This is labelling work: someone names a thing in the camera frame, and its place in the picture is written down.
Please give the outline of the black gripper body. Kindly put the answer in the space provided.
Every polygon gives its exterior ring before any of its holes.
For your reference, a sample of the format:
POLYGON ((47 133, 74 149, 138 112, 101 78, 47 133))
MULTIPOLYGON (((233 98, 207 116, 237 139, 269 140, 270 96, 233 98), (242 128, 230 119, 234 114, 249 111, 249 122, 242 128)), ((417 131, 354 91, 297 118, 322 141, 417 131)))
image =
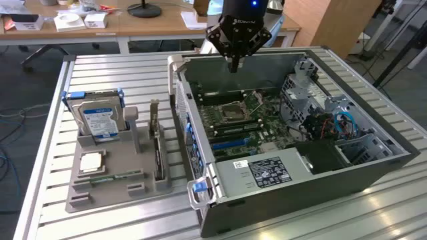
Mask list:
POLYGON ((237 54, 241 31, 265 28, 267 0, 226 0, 221 16, 221 28, 237 54))

